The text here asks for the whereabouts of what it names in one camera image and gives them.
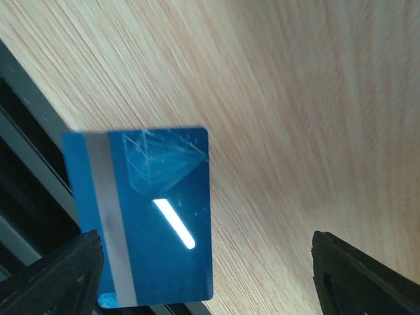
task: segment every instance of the light wood tabletop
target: light wood tabletop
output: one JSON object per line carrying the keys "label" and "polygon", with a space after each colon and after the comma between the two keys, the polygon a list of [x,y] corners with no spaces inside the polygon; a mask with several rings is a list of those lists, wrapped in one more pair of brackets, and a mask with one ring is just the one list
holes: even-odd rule
{"label": "light wood tabletop", "polygon": [[0,1],[72,129],[209,131],[212,314],[319,314],[311,238],[420,282],[420,2]]}

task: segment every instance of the wood surface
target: wood surface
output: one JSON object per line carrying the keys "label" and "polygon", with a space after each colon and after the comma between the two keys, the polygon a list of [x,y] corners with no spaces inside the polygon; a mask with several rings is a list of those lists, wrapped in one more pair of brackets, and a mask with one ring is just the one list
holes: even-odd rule
{"label": "wood surface", "polygon": [[319,314],[327,230],[420,282],[419,1],[0,1],[77,130],[204,125],[212,314]]}

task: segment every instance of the credit card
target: credit card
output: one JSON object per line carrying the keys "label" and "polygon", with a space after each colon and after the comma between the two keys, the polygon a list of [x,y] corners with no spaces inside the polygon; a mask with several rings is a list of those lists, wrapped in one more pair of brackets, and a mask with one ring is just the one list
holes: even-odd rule
{"label": "credit card", "polygon": [[62,147],[79,225],[102,241],[99,305],[211,299],[207,131],[69,132]]}

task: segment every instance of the diamond graphic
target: diamond graphic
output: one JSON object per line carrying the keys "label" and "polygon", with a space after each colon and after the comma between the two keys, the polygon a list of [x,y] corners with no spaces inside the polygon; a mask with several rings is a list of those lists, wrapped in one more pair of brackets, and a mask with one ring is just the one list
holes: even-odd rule
{"label": "diamond graphic", "polygon": [[118,308],[117,296],[115,293],[103,293],[98,298],[98,305],[102,308]]}
{"label": "diamond graphic", "polygon": [[195,142],[196,139],[185,139],[169,131],[164,135],[151,131],[124,133],[131,188],[150,197],[173,187],[207,159],[194,146]]}

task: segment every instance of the blue card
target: blue card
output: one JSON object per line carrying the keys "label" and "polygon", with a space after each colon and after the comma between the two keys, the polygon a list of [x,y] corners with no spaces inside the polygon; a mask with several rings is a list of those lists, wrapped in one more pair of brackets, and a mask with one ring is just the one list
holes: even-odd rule
{"label": "blue card", "polygon": [[102,240],[99,305],[211,299],[207,131],[65,133],[62,146],[82,232]]}

